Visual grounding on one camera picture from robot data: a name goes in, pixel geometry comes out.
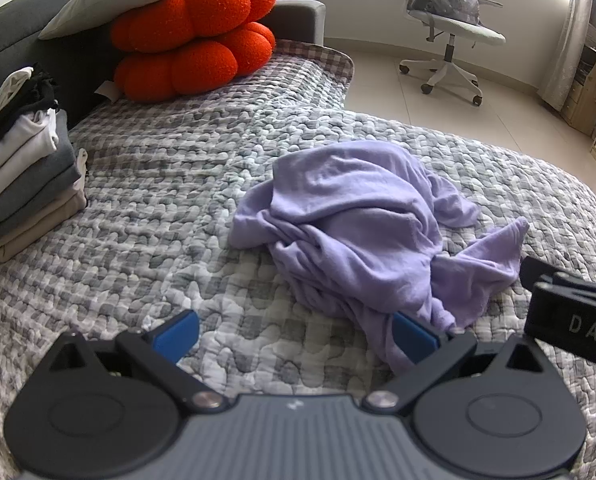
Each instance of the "white office chair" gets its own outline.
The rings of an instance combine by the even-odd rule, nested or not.
[[[427,41],[433,41],[433,30],[437,29],[438,31],[449,33],[449,43],[444,51],[444,59],[432,59],[431,61],[404,59],[400,61],[400,72],[407,74],[412,67],[426,68],[435,72],[429,81],[420,87],[423,94],[430,94],[433,87],[447,74],[455,73],[460,76],[460,82],[464,83],[467,88],[470,88],[476,94],[472,101],[473,104],[475,106],[480,106],[482,104],[482,90],[478,88],[478,78],[454,63],[454,41],[456,40],[456,36],[460,36],[461,38],[467,38],[468,40],[477,43],[502,45],[505,44],[505,37],[487,27],[459,22],[457,20],[445,18],[444,16],[438,16],[437,14],[430,14],[424,10],[409,9],[409,5],[412,1],[413,0],[405,0],[403,9],[409,16],[420,20],[424,25],[429,27],[430,35],[429,38],[427,38]],[[502,7],[502,4],[493,2],[492,0],[478,0],[478,3],[480,3],[480,5]]]

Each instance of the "sofa armrest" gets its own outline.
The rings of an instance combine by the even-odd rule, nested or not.
[[[280,40],[322,45],[325,39],[325,4],[316,0],[277,0],[260,22]]]

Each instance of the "crumpled garment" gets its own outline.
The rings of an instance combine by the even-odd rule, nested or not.
[[[395,312],[463,328],[518,278],[520,217],[456,256],[438,224],[473,226],[479,209],[446,178],[389,142],[341,142],[281,156],[273,179],[240,200],[229,243],[267,245],[300,303],[347,317],[394,372],[411,367],[391,334]]]

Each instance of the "bedspread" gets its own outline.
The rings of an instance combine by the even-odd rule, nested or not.
[[[201,339],[180,365],[228,396],[359,397],[389,379],[350,322],[295,301],[267,250],[227,245],[238,200],[284,153],[397,143],[481,207],[475,228],[443,230],[444,253],[525,216],[525,254],[596,280],[596,197],[586,185],[503,148],[345,111],[352,72],[342,54],[281,41],[267,66],[225,88],[153,106],[120,100],[70,132],[89,155],[87,208],[0,264],[0,479],[15,475],[6,409],[64,330],[111,338],[193,308]],[[528,300],[520,283],[495,296],[473,326],[478,338],[521,331]],[[576,474],[596,478],[596,366],[542,347],[587,418]]]

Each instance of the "folded white shirt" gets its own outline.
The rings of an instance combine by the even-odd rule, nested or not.
[[[49,121],[55,121],[55,115],[56,111],[49,108],[48,110],[40,110],[36,113],[24,114],[18,117],[11,129],[0,140],[0,167],[27,140],[43,131],[49,125]]]
[[[18,178],[31,164],[55,152],[58,147],[55,113],[49,115],[49,123],[20,148],[0,167],[0,193]]]
[[[14,98],[24,82],[31,78],[32,73],[33,68],[27,66],[9,74],[0,86],[0,110]]]

